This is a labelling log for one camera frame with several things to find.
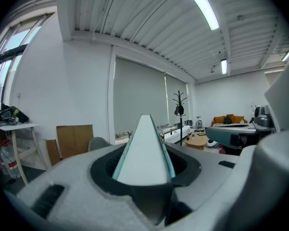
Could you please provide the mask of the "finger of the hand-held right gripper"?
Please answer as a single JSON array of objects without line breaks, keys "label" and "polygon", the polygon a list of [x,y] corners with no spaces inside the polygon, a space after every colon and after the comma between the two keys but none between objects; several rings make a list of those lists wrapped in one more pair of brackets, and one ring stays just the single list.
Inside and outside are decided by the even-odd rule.
[{"label": "finger of the hand-held right gripper", "polygon": [[253,125],[213,126],[206,129],[210,140],[233,150],[257,144],[257,131]]}]

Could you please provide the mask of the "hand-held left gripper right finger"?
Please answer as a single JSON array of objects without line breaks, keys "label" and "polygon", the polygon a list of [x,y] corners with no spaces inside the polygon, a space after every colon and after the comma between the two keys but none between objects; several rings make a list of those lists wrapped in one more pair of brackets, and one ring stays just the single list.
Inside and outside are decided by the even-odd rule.
[{"label": "hand-held left gripper right finger", "polygon": [[167,230],[289,230],[289,130],[244,148],[218,190]]}]

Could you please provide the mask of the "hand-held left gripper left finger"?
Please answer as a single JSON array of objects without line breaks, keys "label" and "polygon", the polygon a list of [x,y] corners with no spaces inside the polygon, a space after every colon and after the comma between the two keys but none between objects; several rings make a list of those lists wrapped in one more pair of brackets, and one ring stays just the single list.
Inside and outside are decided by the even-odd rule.
[{"label": "hand-held left gripper left finger", "polygon": [[[6,192],[13,208],[35,231],[158,231],[129,196],[112,196],[92,180],[95,160],[118,145],[64,159],[31,181],[17,195]],[[46,218],[33,211],[38,197],[55,184],[64,187]]]}]

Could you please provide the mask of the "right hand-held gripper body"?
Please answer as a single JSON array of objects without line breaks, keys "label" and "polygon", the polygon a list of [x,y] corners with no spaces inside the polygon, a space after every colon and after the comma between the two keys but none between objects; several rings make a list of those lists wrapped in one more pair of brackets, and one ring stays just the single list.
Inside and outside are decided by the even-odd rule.
[{"label": "right hand-held gripper body", "polygon": [[289,65],[265,93],[278,132],[289,130]]}]

